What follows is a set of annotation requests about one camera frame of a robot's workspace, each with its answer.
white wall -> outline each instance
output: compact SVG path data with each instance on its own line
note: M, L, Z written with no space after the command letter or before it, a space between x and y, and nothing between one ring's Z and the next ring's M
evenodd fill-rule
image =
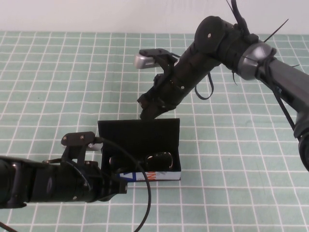
M238 0L254 33L309 34L308 0ZM1 30L194 33L209 15L235 23L225 0L1 0Z

black box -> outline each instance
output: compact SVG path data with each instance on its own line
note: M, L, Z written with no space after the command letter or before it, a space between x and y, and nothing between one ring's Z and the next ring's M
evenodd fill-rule
M113 141L137 159L143 159L148 154L156 152L169 152L173 158L170 170L166 172L145 170L145 172L150 181L180 180L181 164L178 150L180 120L178 118L104 120L98 121L98 131L100 137ZM103 144L102 170L115 174L110 166L110 158L115 155L121 155L121 152L115 147ZM128 182L145 180L142 173L134 169L115 175Z

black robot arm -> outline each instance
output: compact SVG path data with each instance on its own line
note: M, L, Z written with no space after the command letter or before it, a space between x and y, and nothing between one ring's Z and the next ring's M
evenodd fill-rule
M174 110L205 76L212 84L211 71L223 64L244 80L257 79L273 91L299 140L301 160L309 171L309 75L276 59L275 48L249 33L235 0L231 9L236 24L217 16L205 18L194 41L178 60L175 54L163 49L139 51L134 61L136 68L164 70L154 78L154 86L139 97L140 117L147 120ZM282 100L296 110L295 123Z
M61 158L36 162L0 156L0 209L23 208L26 203L43 202L107 202L116 194L126 194L127 181L100 169L98 162L86 161L86 150L98 150L108 145L119 150L142 172L148 189L145 216L136 228L144 225L151 206L151 189L146 172L135 158L114 142L96 137L91 131L68 133L61 144L65 150ZM0 222L9 232L16 230Z

table surface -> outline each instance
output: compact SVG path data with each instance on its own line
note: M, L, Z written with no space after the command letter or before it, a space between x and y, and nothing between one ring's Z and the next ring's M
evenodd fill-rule
M160 68L133 66L140 48L181 55L192 34L0 32L0 154L59 158L68 132L98 133L97 121L138 119L136 99ZM276 35L276 57L309 73L309 36ZM281 108L257 81L224 66L212 71L214 94L192 91L175 111L181 120L181 181L154 182L147 232L302 232L309 230L309 174ZM209 95L204 79L199 92ZM288 107L293 119L295 111ZM87 159L100 161L99 152ZM147 205L144 183L107 203L29 203L1 210L19 232L128 232Z

wire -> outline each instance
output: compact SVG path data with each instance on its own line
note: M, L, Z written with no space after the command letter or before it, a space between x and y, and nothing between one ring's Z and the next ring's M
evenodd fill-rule
M194 91L195 91L196 95L197 95L198 98L200 98L201 100L207 100L207 99L209 99L209 98L212 96L212 94L213 94L213 89L214 89L214 87L213 87L213 82L212 82L212 79L211 79L211 73L208 74L208 79L209 79L209 82L210 82L210 84L211 84L211 94L209 95L209 97L207 97L207 98L202 97L202 96L198 93L198 91L197 91L197 86L195 86L195 88L194 88Z
M269 71L269 65L270 65L270 62L274 59L273 57L273 52L265 59L264 61L264 68L265 68L265 78L266 80L268 81L268 84L271 88L271 90L273 91L274 95L275 95L275 98L279 104L279 106L281 107L284 115L286 116L291 128L294 130L295 129L295 123L293 122L289 112L287 111L287 109L285 108L282 100L281 100L281 97L279 96L278 92L276 91L275 89L275 85L273 83L273 80L272 80L272 77L271 77L271 74L270 74L270 71Z
M5 225L5 224L2 223L2 222L0 222L0 227L1 227L2 229L5 229L5 230L8 231L8 232L17 232L17 231L14 230L13 228L11 228L11 227Z
M121 146L119 146L118 144L108 140L108 139L104 139L102 137L100 137L101 141L106 144L109 144L113 147L116 147L118 150L120 150L121 152L123 152L126 156L128 156L135 164L136 166L140 169L140 171L142 172L144 178L145 178L145 182L147 185L147 190L148 190L148 205L147 205L147 209L146 209L146 213L145 216L143 218L143 220L141 221L140 225L136 228L136 230L134 232L138 232L140 231L140 229L143 227L145 221L147 220L147 217L149 215L150 212L150 207L151 207L151 189L150 189L150 183L148 180L148 177L146 175L146 172L144 171L144 169L141 167L141 165L137 162L137 160L131 155L129 154L126 150L124 150Z

